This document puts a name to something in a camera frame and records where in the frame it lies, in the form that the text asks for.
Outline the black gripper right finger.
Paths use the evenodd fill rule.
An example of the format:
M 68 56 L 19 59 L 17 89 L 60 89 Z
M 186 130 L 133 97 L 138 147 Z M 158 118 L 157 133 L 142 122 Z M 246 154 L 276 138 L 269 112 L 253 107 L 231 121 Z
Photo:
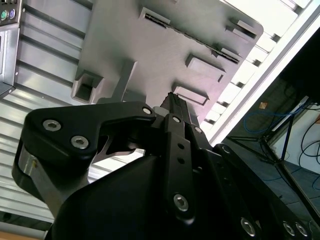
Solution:
M 227 145 L 211 146 L 192 123 L 187 103 L 176 96 L 174 110 L 190 141 L 196 184 L 196 235 L 213 240 L 313 240 L 304 224 Z

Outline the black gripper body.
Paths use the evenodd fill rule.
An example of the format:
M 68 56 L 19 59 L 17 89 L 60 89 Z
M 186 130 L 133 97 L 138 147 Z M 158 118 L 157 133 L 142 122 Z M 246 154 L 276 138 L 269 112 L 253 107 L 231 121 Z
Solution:
M 147 157 L 80 189 L 62 205 L 51 240 L 238 240 L 203 156 L 194 167 L 195 219 L 185 225 L 164 200 L 164 163 Z

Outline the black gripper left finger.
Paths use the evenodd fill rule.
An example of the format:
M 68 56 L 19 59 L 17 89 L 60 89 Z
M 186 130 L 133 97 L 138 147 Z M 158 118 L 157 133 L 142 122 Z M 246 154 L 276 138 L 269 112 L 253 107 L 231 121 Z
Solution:
M 12 177 L 54 220 L 77 191 L 145 158 L 164 163 L 164 201 L 175 218 L 196 214 L 191 143 L 174 93 L 159 110 L 139 101 L 42 108 L 24 120 Z

